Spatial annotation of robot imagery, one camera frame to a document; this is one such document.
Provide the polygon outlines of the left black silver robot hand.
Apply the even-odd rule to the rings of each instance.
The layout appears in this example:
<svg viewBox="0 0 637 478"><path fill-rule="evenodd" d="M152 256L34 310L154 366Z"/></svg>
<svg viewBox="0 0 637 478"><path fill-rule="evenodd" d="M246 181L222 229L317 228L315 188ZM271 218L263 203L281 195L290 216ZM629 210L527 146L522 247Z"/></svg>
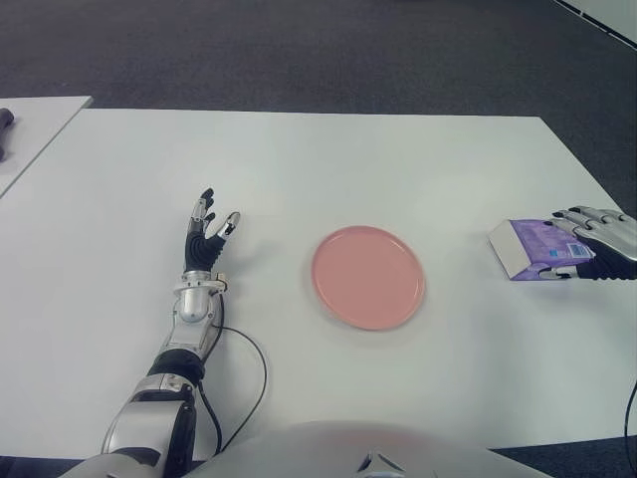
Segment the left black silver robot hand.
<svg viewBox="0 0 637 478"><path fill-rule="evenodd" d="M214 203L214 190L204 190L195 202L186 231L184 246L185 273L203 271L210 272L223 248L237 229L241 214L233 211L210 237L206 231L211 221L216 217L211 210Z"/></svg>

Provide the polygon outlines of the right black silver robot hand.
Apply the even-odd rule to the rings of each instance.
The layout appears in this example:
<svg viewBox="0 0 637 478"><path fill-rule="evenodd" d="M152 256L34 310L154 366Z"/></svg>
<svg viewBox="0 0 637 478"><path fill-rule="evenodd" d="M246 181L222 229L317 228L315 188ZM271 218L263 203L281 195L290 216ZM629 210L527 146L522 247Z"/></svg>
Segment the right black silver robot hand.
<svg viewBox="0 0 637 478"><path fill-rule="evenodd" d="M545 280L635 280L636 220L621 212L574 206L552 213L545 222L569 233L587 246L594 256L574 266L549 267L539 271Z"/></svg>

